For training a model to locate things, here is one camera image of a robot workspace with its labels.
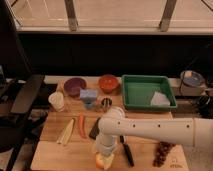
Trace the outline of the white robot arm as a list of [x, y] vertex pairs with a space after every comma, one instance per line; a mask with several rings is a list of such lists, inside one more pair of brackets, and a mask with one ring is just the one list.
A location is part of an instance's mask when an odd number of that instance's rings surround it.
[[117, 136], [135, 136], [172, 144], [213, 149], [213, 119], [132, 119], [120, 107], [111, 107], [98, 122], [96, 162], [108, 170], [114, 159]]

